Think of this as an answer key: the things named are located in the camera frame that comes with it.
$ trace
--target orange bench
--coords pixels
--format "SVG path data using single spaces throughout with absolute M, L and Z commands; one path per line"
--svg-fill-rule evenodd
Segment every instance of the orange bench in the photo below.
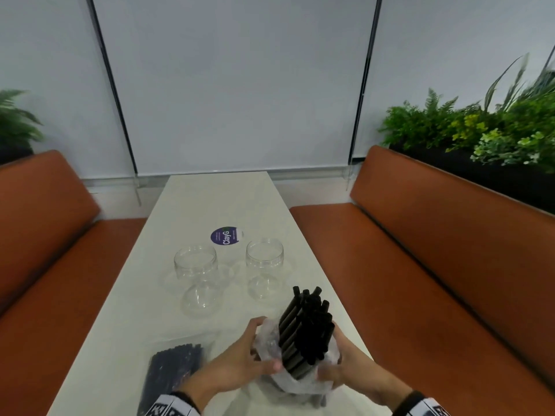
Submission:
M 555 414 L 555 218 L 381 147 L 351 198 L 291 214 L 374 359 L 453 416 Z
M 41 416 L 146 219 L 99 220 L 63 156 L 0 167 L 0 414 Z

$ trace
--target table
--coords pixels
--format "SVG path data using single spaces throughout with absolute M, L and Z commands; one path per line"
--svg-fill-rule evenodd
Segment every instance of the table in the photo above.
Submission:
M 152 342 L 227 328 L 230 344 L 251 317 L 279 316 L 292 296 L 279 305 L 257 302 L 239 276 L 227 288 L 221 310 L 205 319 L 184 315 L 178 298 L 165 288 L 176 251 L 210 242 L 212 231 L 224 226 L 242 229 L 245 238 L 232 246 L 215 245 L 222 265 L 244 261 L 252 239 L 280 239 L 293 273 L 289 284 L 322 287 L 334 320 L 368 353 L 267 172 L 171 176 L 48 415 L 135 416 Z M 390 414 L 346 387 L 333 391 L 328 407 L 319 410 L 275 406 L 261 397 L 255 385 L 220 394 L 205 414 Z

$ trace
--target sticker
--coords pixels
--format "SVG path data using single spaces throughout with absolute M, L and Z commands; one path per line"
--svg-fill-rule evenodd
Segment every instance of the sticker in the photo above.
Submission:
M 243 231 L 234 226 L 226 226 L 216 229 L 210 235 L 210 239 L 217 245 L 237 244 L 243 237 Z

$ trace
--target bench backrest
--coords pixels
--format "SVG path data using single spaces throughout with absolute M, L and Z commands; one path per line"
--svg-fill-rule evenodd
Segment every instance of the bench backrest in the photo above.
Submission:
M 58 151 L 0 167 L 0 313 L 100 210 Z
M 378 146 L 351 197 L 555 385 L 554 216 Z

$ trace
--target black and white sleeve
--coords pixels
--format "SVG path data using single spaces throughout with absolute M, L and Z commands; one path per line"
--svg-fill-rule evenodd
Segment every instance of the black and white sleeve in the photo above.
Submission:
M 162 394 L 145 416 L 200 416 L 195 404 L 182 393 Z
M 433 398 L 426 398 L 420 391 L 413 391 L 392 416 L 449 416 L 449 413 Z

